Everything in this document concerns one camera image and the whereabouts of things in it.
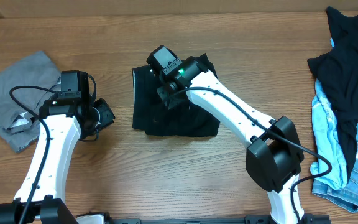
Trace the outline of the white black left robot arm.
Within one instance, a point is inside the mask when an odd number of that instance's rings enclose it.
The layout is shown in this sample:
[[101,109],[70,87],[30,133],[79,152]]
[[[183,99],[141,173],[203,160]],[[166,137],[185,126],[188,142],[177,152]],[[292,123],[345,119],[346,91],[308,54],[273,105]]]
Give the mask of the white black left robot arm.
[[112,223],[107,212],[75,217],[65,204],[65,186],[76,143],[92,142],[113,124],[108,104],[90,91],[94,78],[78,70],[64,71],[61,90],[53,91],[39,112],[40,132],[34,156],[23,184],[11,203],[0,204],[0,223]]

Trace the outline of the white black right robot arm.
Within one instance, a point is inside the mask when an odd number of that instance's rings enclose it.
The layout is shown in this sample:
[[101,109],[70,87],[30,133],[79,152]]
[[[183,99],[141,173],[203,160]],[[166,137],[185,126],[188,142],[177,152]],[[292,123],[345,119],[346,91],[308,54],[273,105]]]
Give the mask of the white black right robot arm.
[[273,119],[249,106],[198,58],[180,60],[161,45],[150,53],[147,63],[163,84],[159,95],[167,106],[176,96],[187,98],[241,140],[247,173],[267,192],[271,221],[301,223],[305,212],[295,183],[304,155],[293,122],[285,116]]

